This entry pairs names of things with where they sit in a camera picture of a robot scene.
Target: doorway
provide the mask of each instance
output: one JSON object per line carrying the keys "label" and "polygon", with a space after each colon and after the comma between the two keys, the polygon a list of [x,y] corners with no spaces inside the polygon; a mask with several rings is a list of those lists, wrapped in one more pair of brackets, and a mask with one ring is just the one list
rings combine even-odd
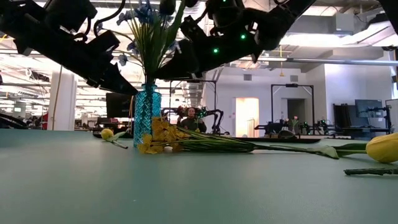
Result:
{"label": "doorway", "polygon": [[254,128],[259,125],[259,99],[237,98],[235,112],[235,136],[258,138],[259,131]]}
{"label": "doorway", "polygon": [[[299,122],[305,121],[305,99],[288,99],[287,100],[287,116],[289,119],[298,117]],[[298,133],[299,126],[296,125],[295,132]]]}

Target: metal stand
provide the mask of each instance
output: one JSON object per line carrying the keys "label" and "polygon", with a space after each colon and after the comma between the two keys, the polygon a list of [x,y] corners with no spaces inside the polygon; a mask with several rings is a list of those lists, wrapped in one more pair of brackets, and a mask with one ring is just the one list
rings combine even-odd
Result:
{"label": "metal stand", "polygon": [[313,129],[313,133],[315,134],[315,107],[314,107],[314,96],[313,96],[313,85],[299,85],[299,84],[272,84],[271,85],[271,119],[272,122],[274,122],[274,94],[278,91],[276,91],[274,93],[274,86],[279,86],[279,87],[286,87],[286,88],[298,88],[298,87],[303,87],[305,91],[308,92],[308,90],[305,87],[310,87],[311,88],[311,100],[312,100],[312,129]]}

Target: blue glass vase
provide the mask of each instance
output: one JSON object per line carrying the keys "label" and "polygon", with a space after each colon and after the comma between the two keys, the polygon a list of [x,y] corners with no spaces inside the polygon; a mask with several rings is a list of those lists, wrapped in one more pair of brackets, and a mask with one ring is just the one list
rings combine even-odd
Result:
{"label": "blue glass vase", "polygon": [[152,134],[152,118],[160,117],[162,95],[155,92],[154,84],[142,84],[143,90],[136,95],[134,110],[134,147],[142,144],[143,134]]}

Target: person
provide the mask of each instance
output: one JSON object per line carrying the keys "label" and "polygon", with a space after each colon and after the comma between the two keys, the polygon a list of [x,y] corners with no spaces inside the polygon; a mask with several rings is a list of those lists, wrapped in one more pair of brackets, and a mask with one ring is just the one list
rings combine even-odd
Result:
{"label": "person", "polygon": [[181,117],[178,117],[177,125],[191,131],[199,129],[201,133],[206,132],[207,127],[205,123],[200,118],[196,119],[195,113],[196,111],[194,108],[188,108],[188,117],[182,121]]}

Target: green table surface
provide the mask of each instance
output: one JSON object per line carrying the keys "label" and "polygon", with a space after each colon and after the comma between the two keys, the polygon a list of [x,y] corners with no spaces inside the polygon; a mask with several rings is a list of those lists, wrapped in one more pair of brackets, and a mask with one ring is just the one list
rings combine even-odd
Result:
{"label": "green table surface", "polygon": [[0,223],[397,223],[398,177],[343,172],[388,166],[366,155],[141,155],[91,133],[0,129]]}

